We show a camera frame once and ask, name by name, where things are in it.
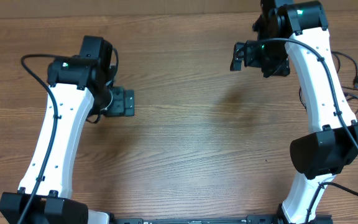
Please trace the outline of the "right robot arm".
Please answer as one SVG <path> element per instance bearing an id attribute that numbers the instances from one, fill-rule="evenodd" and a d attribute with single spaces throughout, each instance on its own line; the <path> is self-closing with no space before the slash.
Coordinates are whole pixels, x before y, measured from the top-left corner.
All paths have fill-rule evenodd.
<path id="1" fill-rule="evenodd" d="M 358 157 L 358 120 L 340 84 L 328 20 L 318 1 L 262 1 L 253 25 L 256 40 L 234 46 L 230 69 L 261 69 L 264 77 L 294 68 L 308 114 L 308 134 L 290 144 L 296 170 L 287 198 L 274 215 L 249 215 L 247 223 L 331 223 L 316 209 L 335 177 Z"/>

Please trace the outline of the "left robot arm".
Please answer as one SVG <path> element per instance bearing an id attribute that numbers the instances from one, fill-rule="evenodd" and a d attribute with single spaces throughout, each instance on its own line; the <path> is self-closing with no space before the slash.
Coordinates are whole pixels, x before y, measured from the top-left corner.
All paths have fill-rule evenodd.
<path id="1" fill-rule="evenodd" d="M 95 116 L 134 116 L 133 90 L 114 86 L 117 50 L 102 37 L 84 36 L 79 54 L 52 55 L 43 82 L 21 65 L 47 91 L 47 107 L 30 165 L 17 192 L 4 192 L 0 212 L 8 223 L 115 223 L 114 215 L 72 200 L 73 167 L 85 123 Z"/>

